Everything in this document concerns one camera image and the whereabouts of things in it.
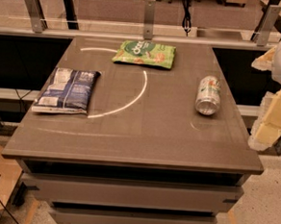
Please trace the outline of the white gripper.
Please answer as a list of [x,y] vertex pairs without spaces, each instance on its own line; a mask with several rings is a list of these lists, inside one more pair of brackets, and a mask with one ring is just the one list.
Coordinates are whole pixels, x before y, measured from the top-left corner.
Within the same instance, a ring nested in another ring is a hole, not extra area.
[[[257,70],[271,71],[272,79],[281,84],[281,41],[252,62]],[[258,118],[248,138],[249,147],[256,151],[269,149],[281,137],[281,89],[267,92],[262,98]]]

